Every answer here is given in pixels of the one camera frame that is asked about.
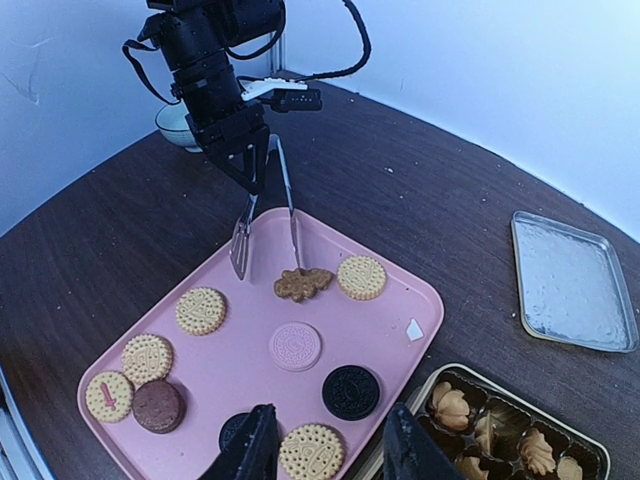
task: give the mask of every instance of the white wall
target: white wall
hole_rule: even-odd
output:
[[[4,2],[0,236],[73,180],[155,129],[153,119],[162,104],[138,81],[120,50],[152,13],[145,0]],[[169,95],[171,75],[162,55],[137,56],[153,83]],[[238,71],[264,75],[268,59],[245,63]]]
[[[335,83],[482,145],[640,240],[640,2],[356,0]],[[340,0],[288,2],[286,67],[348,66]]]

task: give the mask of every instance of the pink tray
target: pink tray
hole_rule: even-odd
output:
[[[425,354],[444,317],[444,306],[429,284],[380,258],[370,250],[298,211],[302,263],[333,272],[350,255],[371,255],[384,265],[384,293],[369,302],[348,298],[334,281],[312,300],[296,304],[273,293],[283,269],[295,268],[289,232],[289,212],[274,209],[253,223],[249,272],[236,277],[225,245],[173,289],[89,367],[78,385],[78,408],[89,428],[132,479],[191,480],[199,478],[219,454],[218,435],[224,422],[257,404],[273,403],[286,435],[307,423],[335,429],[346,449],[342,478],[385,418]],[[228,313],[223,326],[205,337],[180,330],[175,320],[178,298],[195,286],[224,293]],[[412,318],[424,337],[410,341]],[[269,339],[283,323],[312,325],[322,339],[322,354],[309,370],[293,373],[271,359]],[[120,355],[127,341],[140,333],[167,338],[175,361],[168,381],[184,395],[187,415],[167,435],[140,427],[132,415],[117,424],[96,421],[84,402],[91,378],[104,370],[121,370]],[[366,419],[347,422],[329,413],[322,402],[326,376],[341,365],[369,369],[381,385],[380,402]],[[278,479],[289,480],[279,467]]]

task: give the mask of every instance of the wood grain surface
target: wood grain surface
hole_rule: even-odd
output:
[[[269,115],[297,206],[433,284],[446,306],[403,396],[443,364],[464,363],[604,443],[612,479],[640,478],[640,355],[525,333],[514,315],[509,222],[522,209],[609,238],[634,310],[638,244],[503,158],[357,95],[322,89],[322,113]],[[270,167],[260,210],[285,204],[275,162]],[[60,479],[125,478],[80,417],[78,381],[230,238],[245,199],[202,155],[154,133],[0,239],[2,367]]]

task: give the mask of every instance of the cable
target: cable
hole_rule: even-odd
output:
[[[344,3],[344,6],[347,7],[349,12],[351,12],[351,16],[353,17],[353,20],[356,22],[356,25],[358,27],[358,32],[360,33],[360,37],[362,38],[362,57],[355,65],[344,70],[337,70],[335,72],[326,73],[314,73],[313,75],[297,78],[297,81],[308,82],[310,80],[324,80],[328,78],[347,77],[356,73],[369,61],[369,58],[371,57],[371,39],[369,38],[369,33],[367,32],[367,26],[364,24],[364,20],[362,20],[360,12],[351,0],[342,0],[342,2]]]
[[[280,37],[282,37],[282,34],[284,33],[284,27],[287,23],[287,12],[286,12],[286,7],[284,5],[284,2],[281,2],[281,7],[282,7],[282,13],[280,16],[280,24],[278,25],[278,30],[276,30],[276,33],[273,35],[273,37],[271,37],[271,40],[269,40],[266,45],[260,47],[258,50],[256,50],[253,53],[250,53],[249,55],[240,55],[238,53],[231,51],[229,47],[225,47],[224,50],[227,53],[227,55],[229,55],[231,58],[234,58],[236,60],[241,60],[241,61],[253,60],[254,58],[258,58],[260,55],[263,55],[267,53],[269,50],[271,50],[275,46],[275,44],[278,43],[278,40],[280,40]]]

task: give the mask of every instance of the tray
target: tray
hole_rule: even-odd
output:
[[[606,238],[526,212],[511,224],[530,335],[608,352],[638,348],[627,285]]]
[[[249,271],[237,279],[228,258],[228,244],[206,260],[164,297],[96,362],[78,386],[78,408],[89,428],[135,480],[197,479],[219,453],[218,435],[224,422],[260,403],[273,403],[281,434],[298,426],[320,423],[335,429],[345,445],[340,479],[409,380],[444,317],[444,306],[433,287],[304,212],[297,212],[302,263],[337,271],[349,255],[376,257],[385,267],[383,294],[369,302],[351,300],[334,281],[328,290],[304,304],[277,298],[273,283],[295,258],[289,232],[289,212],[274,209],[252,225]],[[179,297],[195,286],[211,286],[227,297],[228,313],[211,335],[193,337],[175,320]],[[415,319],[424,336],[410,341],[406,328]],[[271,360],[269,338],[284,323],[312,325],[322,339],[322,354],[310,370],[291,373]],[[140,333],[167,338],[175,360],[168,381],[184,395],[187,414],[172,433],[156,435],[137,425],[132,415],[117,424],[102,424],[88,412],[84,392],[91,378],[104,370],[121,370],[126,342]],[[361,365],[378,378],[380,402],[366,419],[347,422],[332,416],[322,403],[322,383],[335,368]],[[279,467],[278,479],[289,477]]]
[[[581,462],[585,469],[585,479],[607,480],[609,478],[611,471],[611,458],[604,445],[567,426],[560,420],[522,400],[517,395],[480,375],[473,369],[459,363],[444,365],[433,372],[424,385],[416,389],[407,402],[407,406],[414,415],[416,415],[419,423],[425,427],[436,443],[443,448],[443,451],[451,461],[455,461],[463,451],[470,452],[474,455],[479,454],[479,451],[475,446],[472,431],[465,432],[469,433],[467,435],[452,435],[451,432],[440,427],[430,417],[428,401],[431,397],[431,392],[437,383],[445,380],[454,384],[455,388],[462,388],[465,390],[477,389],[484,395],[483,405],[479,406],[477,409],[478,411],[475,415],[475,419],[479,419],[484,415],[487,406],[495,407],[496,404],[499,403],[502,405],[509,405],[512,408],[515,407],[516,410],[519,410],[520,413],[524,413],[524,415],[528,416],[530,419],[529,422],[522,427],[523,433],[531,425],[540,426],[540,428],[550,427],[550,431],[559,435],[560,440],[556,438],[555,441],[562,442],[562,438],[567,440],[567,446],[562,448],[561,452],[557,452],[557,455],[561,456],[569,452],[576,456],[585,456]],[[489,474],[489,478],[503,478],[505,480],[557,479],[555,474],[539,477],[525,473],[521,468],[521,461],[515,457],[510,461],[501,461],[483,454],[482,458],[485,465],[493,467]],[[369,457],[367,462],[365,462],[360,471],[355,475],[354,480],[382,480],[382,468],[383,446],[380,443],[376,446],[373,454]]]

